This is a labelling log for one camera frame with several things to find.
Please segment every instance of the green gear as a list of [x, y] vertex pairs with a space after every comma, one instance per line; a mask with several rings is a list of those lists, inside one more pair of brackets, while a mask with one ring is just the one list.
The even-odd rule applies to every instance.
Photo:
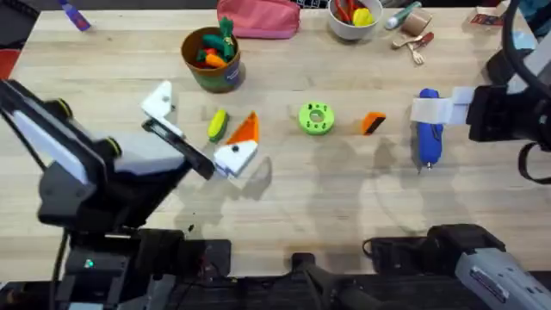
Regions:
[[323, 102], [307, 102], [300, 108], [300, 128], [308, 134], [326, 134], [335, 123], [333, 110]]

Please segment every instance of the silver metal part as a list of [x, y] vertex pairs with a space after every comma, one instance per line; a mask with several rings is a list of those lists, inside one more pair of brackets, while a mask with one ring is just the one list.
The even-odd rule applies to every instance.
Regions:
[[457, 278], [494, 310], [549, 310], [551, 293], [515, 258], [496, 248], [463, 253], [455, 266]]

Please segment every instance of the green toy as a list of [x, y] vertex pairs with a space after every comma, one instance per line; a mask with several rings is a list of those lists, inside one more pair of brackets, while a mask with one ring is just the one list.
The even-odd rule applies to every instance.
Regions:
[[299, 125], [305, 133], [329, 133], [334, 123], [333, 110], [323, 102], [307, 102], [300, 108]]
[[229, 120], [230, 116], [225, 110], [219, 109], [216, 111], [216, 114], [208, 126], [208, 139], [211, 142], [217, 143], [224, 137], [224, 133], [226, 133], [227, 129], [227, 122]]
[[205, 47], [216, 48], [224, 55], [224, 59], [229, 62], [233, 59], [233, 56], [235, 56], [235, 48], [232, 40], [233, 21], [225, 17], [222, 18], [220, 20], [220, 32], [222, 33], [222, 37], [216, 34], [203, 35], [203, 44]]

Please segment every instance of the pink pencil case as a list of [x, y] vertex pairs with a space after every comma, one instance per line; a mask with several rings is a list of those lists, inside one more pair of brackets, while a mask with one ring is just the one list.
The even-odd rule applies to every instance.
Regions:
[[300, 24], [300, 7], [289, 0], [219, 0], [217, 14], [233, 20], [239, 38], [288, 39]]

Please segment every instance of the orange piece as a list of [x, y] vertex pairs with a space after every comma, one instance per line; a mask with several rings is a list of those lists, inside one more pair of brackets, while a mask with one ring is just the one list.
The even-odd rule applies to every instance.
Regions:
[[370, 135], [375, 132], [377, 127], [387, 118], [381, 112], [369, 112], [362, 122], [362, 134]]
[[9, 78], [9, 74], [14, 68], [18, 57], [19, 51], [17, 50], [7, 49], [0, 51], [0, 79]]
[[258, 117], [255, 111], [252, 111], [249, 117], [239, 126], [232, 137], [226, 142], [227, 145], [236, 144], [243, 141], [254, 140], [258, 143]]

